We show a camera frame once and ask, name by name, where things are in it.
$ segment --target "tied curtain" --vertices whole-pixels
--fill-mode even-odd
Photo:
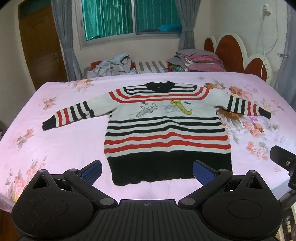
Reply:
[[[131,0],[82,0],[86,40],[133,33]]]
[[[180,24],[174,0],[136,0],[135,4],[137,32]]]
[[[288,27],[283,58],[274,89],[296,111],[296,11],[288,4]]]
[[[178,50],[194,49],[194,26],[201,0],[175,0],[182,25]]]
[[[81,70],[73,50],[72,0],[51,0],[54,24],[61,42],[68,81],[82,79]]]

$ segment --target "curtain tieback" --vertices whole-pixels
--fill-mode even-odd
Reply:
[[[182,27],[182,32],[193,31],[193,28],[190,27]]]
[[[72,50],[73,50],[73,48],[71,48],[71,47],[64,48],[64,54],[65,54],[65,53],[69,53],[69,52],[71,52]]]

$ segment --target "windowsill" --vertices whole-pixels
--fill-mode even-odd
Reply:
[[[104,45],[106,43],[117,43],[123,41],[130,41],[130,40],[140,40],[140,39],[179,39],[180,34],[176,33],[151,33],[151,32],[143,32],[140,34],[122,34],[122,35],[114,35],[108,36],[99,39],[92,39],[85,42],[80,42],[80,49],[85,49],[88,47],[93,47],[96,45]]]

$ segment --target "window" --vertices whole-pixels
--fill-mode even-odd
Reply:
[[[76,0],[82,47],[141,34],[180,34],[174,0]]]

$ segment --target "sweater sleeve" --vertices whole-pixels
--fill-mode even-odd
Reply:
[[[70,124],[81,119],[97,117],[114,111],[119,103],[109,93],[57,111],[51,118],[42,123],[44,131]]]
[[[204,98],[204,101],[212,106],[221,106],[225,110],[242,115],[254,115],[265,116],[271,118],[271,113],[261,108],[257,104],[227,94],[223,90],[210,89],[208,95]]]

